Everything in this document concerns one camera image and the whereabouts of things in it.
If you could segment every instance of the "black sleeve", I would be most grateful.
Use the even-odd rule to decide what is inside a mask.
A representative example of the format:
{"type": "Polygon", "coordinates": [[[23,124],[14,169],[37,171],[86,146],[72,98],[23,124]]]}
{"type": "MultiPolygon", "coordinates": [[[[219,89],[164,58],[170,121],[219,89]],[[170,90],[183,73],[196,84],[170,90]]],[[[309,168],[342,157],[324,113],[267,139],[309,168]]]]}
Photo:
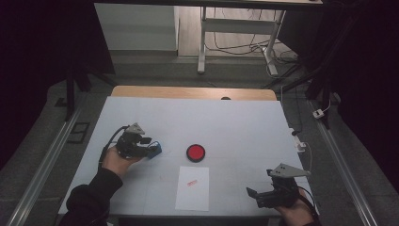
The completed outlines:
{"type": "Polygon", "coordinates": [[[87,185],[74,188],[67,200],[68,213],[59,225],[106,225],[109,201],[123,185],[120,177],[109,169],[99,169],[87,185]]]}

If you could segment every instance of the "round button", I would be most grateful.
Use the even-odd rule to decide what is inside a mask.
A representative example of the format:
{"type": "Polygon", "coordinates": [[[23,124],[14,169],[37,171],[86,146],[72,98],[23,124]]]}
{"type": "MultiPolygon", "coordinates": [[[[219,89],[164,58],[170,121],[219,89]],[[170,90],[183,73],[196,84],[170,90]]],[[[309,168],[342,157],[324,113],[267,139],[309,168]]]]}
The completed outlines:
{"type": "Polygon", "coordinates": [[[187,158],[191,162],[200,162],[205,157],[205,149],[199,144],[193,144],[187,148],[187,158]]]}

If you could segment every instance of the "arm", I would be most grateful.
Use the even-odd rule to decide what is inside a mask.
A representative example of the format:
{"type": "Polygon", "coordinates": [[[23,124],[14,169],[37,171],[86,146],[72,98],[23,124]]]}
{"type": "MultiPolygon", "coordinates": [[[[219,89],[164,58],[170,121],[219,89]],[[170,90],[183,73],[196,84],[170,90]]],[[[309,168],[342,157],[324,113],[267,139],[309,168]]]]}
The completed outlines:
{"type": "Polygon", "coordinates": [[[59,225],[106,225],[109,201],[121,188],[121,178],[129,166],[141,158],[119,157],[115,147],[108,149],[103,167],[87,185],[77,186],[67,200],[68,213],[59,225]]]}

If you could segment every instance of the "metal frame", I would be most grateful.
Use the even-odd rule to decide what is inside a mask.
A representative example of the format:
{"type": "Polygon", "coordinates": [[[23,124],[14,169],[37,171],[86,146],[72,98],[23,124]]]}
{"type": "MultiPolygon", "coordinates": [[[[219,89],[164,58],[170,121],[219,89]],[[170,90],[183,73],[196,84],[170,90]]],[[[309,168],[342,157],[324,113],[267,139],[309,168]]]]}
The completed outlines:
{"type": "Polygon", "coordinates": [[[95,0],[94,3],[134,4],[134,5],[156,5],[156,6],[182,6],[182,7],[210,7],[210,8],[256,8],[276,10],[301,10],[320,11],[336,8],[325,3],[295,3],[259,0],[95,0]]]}
{"type": "Polygon", "coordinates": [[[201,17],[201,31],[199,44],[199,65],[198,73],[205,73],[205,34],[206,32],[220,32],[220,33],[236,33],[236,34],[258,34],[270,35],[270,41],[267,48],[263,48],[262,52],[267,63],[267,67],[271,75],[278,75],[276,66],[273,62],[271,53],[276,37],[279,33],[282,18],[285,11],[282,11],[275,22],[272,21],[248,21],[248,20],[229,20],[206,18],[206,7],[202,8],[201,17]]]}
{"type": "MultiPolygon", "coordinates": [[[[310,101],[308,101],[308,106],[311,112],[316,110],[311,105],[310,101]]],[[[328,147],[328,150],[331,153],[331,158],[334,160],[335,166],[337,166],[338,172],[343,178],[343,183],[345,184],[349,195],[352,197],[353,202],[358,209],[359,216],[363,221],[363,224],[367,226],[377,226],[378,223],[375,219],[373,211],[364,197],[364,194],[361,191],[358,183],[356,182],[355,177],[352,175],[352,171],[348,167],[334,136],[328,129],[326,129],[321,121],[317,121],[316,123],[328,147]]]]}
{"type": "Polygon", "coordinates": [[[26,188],[23,196],[18,202],[17,207],[9,218],[7,226],[24,225],[36,199],[38,198],[41,189],[43,188],[51,170],[53,169],[54,163],[58,159],[65,142],[67,141],[68,135],[73,128],[74,123],[82,111],[85,105],[88,94],[82,93],[78,98],[78,105],[76,110],[72,114],[69,121],[65,121],[56,135],[55,140],[51,144],[47,154],[44,156],[40,163],[38,170],[33,176],[29,186],[26,188]]]}

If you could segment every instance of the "white paper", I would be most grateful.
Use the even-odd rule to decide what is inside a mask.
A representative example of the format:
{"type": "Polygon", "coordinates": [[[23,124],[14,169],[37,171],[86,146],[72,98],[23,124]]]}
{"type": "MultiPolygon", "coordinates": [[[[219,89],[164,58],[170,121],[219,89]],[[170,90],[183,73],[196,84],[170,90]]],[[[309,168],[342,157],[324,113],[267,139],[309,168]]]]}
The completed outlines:
{"type": "Polygon", "coordinates": [[[180,167],[175,208],[209,211],[209,168],[180,167]]]}

